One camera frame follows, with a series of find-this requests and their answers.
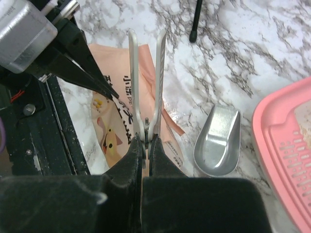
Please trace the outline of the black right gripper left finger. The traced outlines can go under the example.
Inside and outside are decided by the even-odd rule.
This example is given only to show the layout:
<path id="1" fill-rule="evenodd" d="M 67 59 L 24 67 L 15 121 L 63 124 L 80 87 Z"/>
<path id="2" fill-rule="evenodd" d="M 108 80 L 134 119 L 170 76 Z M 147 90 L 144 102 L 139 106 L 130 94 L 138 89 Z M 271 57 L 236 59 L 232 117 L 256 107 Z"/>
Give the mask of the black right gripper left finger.
<path id="1" fill-rule="evenodd" d="M 3 233 L 139 233 L 142 143 L 102 175 L 0 180 Z"/>

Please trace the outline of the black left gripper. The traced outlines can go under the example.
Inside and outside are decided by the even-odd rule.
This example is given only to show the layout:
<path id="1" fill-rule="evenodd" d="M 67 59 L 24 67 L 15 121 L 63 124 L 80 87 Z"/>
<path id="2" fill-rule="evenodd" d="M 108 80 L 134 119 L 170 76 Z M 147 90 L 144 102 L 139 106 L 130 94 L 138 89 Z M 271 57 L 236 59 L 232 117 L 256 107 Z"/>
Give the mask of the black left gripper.
<path id="1" fill-rule="evenodd" d="M 118 93 L 104 79 L 87 42 L 78 28 L 74 14 L 80 9 L 76 0 L 40 0 L 41 12 L 57 30 L 57 36 L 31 63 L 31 74 L 45 73 L 95 91 L 110 100 Z"/>

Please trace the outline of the silver metal scoop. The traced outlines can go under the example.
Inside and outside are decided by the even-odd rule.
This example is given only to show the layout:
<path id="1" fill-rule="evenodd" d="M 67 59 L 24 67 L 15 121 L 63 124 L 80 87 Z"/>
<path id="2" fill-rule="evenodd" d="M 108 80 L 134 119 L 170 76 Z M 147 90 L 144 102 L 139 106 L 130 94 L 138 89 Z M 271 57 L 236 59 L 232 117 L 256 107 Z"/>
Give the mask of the silver metal scoop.
<path id="1" fill-rule="evenodd" d="M 215 104 L 201 129 L 193 152 L 197 168 L 210 177 L 223 177 L 238 165 L 241 151 L 241 112 Z"/>

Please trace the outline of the beige cat litter bag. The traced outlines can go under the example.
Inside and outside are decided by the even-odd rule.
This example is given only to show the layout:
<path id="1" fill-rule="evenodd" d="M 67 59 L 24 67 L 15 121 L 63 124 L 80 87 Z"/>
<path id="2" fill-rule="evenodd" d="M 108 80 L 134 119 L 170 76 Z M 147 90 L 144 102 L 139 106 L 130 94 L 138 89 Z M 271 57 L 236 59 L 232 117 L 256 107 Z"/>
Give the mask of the beige cat litter bag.
<path id="1" fill-rule="evenodd" d="M 129 49 L 90 44 L 89 49 L 104 79 L 117 91 L 118 99 L 109 100 L 93 92 L 91 119 L 104 154 L 100 162 L 111 168 L 128 151 L 134 137 Z M 139 46 L 139 84 L 152 89 L 155 99 L 155 68 L 148 45 Z"/>

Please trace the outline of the small white plastic bracket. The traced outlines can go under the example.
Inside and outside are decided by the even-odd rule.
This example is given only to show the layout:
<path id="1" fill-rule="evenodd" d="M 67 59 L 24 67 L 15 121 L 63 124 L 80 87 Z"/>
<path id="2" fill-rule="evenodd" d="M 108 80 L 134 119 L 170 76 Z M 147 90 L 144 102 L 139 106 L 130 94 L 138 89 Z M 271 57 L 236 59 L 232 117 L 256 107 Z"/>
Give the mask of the small white plastic bracket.
<path id="1" fill-rule="evenodd" d="M 152 89 L 143 90 L 146 84 L 139 84 L 139 49 L 135 31 L 130 29 L 128 37 L 133 131 L 142 143 L 142 168 L 146 168 L 146 159 L 151 154 L 151 144 L 161 132 L 166 30 L 160 31 L 156 42 L 154 100 L 151 98 Z"/>

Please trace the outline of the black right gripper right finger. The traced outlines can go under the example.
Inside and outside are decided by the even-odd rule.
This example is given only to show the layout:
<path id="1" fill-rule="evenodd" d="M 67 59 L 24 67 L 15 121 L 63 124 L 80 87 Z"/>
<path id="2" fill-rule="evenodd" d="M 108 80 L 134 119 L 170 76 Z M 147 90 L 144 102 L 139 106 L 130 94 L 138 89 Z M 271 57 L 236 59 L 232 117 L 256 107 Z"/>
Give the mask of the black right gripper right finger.
<path id="1" fill-rule="evenodd" d="M 255 185 L 241 178 L 190 178 L 153 138 L 150 174 L 142 181 L 144 233 L 269 233 Z"/>

